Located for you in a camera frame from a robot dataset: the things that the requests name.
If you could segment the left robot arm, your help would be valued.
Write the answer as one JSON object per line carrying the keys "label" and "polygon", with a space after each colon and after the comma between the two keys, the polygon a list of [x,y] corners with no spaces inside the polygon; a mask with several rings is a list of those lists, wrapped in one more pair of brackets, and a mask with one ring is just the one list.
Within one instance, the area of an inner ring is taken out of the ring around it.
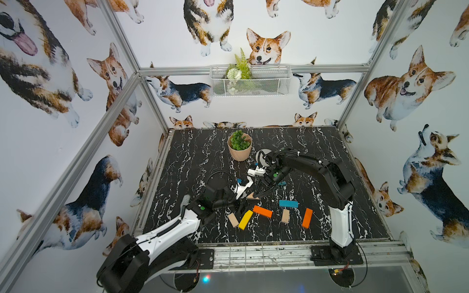
{"label": "left robot arm", "polygon": [[106,293],[138,293],[153,277],[192,261],[198,249],[188,235],[242,194],[240,186],[207,185],[195,198],[185,195],[176,218],[136,238],[126,234],[117,241],[96,274],[97,285]]}

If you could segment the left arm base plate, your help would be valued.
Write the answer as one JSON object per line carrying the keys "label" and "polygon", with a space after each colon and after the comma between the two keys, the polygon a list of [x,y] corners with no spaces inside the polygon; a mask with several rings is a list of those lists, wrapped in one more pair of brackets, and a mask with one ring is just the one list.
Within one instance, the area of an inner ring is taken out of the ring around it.
{"label": "left arm base plate", "polygon": [[191,252],[189,258],[181,267],[183,270],[210,270],[214,267],[214,250],[200,249]]}

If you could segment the wooden triangle block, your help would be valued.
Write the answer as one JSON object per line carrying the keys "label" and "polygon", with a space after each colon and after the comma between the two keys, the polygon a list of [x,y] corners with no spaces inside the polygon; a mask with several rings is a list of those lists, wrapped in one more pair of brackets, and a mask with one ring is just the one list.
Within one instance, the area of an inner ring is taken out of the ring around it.
{"label": "wooden triangle block", "polygon": [[246,199],[248,199],[248,200],[259,200],[259,198],[254,197],[254,193],[251,193],[250,195],[248,195],[246,197]]}

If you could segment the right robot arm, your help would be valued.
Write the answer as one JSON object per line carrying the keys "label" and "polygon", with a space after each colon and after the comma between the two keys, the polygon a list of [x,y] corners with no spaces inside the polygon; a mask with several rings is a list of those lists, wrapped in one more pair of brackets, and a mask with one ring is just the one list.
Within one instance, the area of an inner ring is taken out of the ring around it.
{"label": "right robot arm", "polygon": [[265,170],[254,192],[256,199],[272,194],[292,170],[304,172],[314,178],[319,184],[323,200],[329,206],[331,232],[325,254],[313,255],[311,260],[324,264],[349,264],[357,251],[352,231],[355,187],[351,172],[345,168],[343,161],[328,161],[284,148],[277,151],[260,150],[256,154],[256,162],[260,169]]}

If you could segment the teal long block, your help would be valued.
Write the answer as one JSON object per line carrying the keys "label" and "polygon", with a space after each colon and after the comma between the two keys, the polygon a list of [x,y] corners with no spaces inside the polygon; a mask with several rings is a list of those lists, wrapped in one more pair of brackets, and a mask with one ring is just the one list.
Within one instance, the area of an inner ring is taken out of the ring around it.
{"label": "teal long block", "polygon": [[283,208],[298,208],[299,203],[297,201],[291,201],[291,200],[280,200],[278,202],[278,205]]}

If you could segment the yellow long block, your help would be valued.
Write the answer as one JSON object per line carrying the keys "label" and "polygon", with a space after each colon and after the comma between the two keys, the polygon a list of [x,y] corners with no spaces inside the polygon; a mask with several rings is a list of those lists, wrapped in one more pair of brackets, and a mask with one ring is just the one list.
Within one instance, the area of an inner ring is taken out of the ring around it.
{"label": "yellow long block", "polygon": [[243,215],[243,218],[241,219],[239,225],[238,225],[238,228],[241,229],[241,230],[245,230],[245,228],[247,227],[250,219],[252,218],[254,212],[251,211],[251,210],[248,210],[244,215]]}

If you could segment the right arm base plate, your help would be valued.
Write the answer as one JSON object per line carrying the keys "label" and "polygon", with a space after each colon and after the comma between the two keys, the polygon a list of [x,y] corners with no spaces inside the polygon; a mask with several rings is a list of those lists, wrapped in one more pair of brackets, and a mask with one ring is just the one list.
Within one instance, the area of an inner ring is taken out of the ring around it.
{"label": "right arm base plate", "polygon": [[310,260],[315,266],[345,266],[345,265],[361,265],[364,260],[359,252],[359,248],[355,244],[351,244],[345,248],[339,246],[311,246]]}

